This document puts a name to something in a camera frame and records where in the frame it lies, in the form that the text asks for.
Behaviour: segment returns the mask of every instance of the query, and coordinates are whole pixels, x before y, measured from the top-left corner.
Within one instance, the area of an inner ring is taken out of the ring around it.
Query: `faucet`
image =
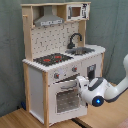
[[[72,49],[73,47],[75,47],[75,44],[73,44],[72,39],[75,35],[79,35],[80,36],[80,41],[82,41],[82,35],[80,33],[74,33],[71,37],[70,37],[70,43],[68,44],[67,48],[68,49]]]

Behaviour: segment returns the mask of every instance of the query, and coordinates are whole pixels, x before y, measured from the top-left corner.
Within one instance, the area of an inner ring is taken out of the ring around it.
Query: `wooden toy kitchen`
[[[90,2],[22,4],[26,109],[46,128],[87,115],[76,76],[102,76],[105,48],[85,43]]]

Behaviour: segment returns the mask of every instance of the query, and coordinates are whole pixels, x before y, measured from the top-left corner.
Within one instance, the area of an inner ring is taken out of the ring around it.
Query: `oven door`
[[[49,87],[49,122],[56,123],[87,114],[87,108],[80,105],[77,81],[70,80],[52,84]]]

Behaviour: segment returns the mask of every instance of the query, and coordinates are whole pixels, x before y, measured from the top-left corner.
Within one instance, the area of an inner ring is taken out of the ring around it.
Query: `table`
[[[117,101],[105,102],[101,107],[88,107],[86,116],[76,120],[87,128],[116,128],[128,118],[128,90]]]
[[[23,109],[0,118],[0,128],[44,128],[37,119]],[[50,128],[81,128],[71,120],[52,125]]]

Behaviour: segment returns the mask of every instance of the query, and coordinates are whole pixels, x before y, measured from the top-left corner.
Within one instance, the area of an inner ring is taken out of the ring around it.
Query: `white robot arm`
[[[124,68],[126,77],[116,86],[113,87],[106,79],[102,77],[94,78],[90,83],[88,78],[77,77],[77,88],[82,104],[86,103],[99,107],[107,102],[114,102],[128,88],[128,55],[124,58]]]

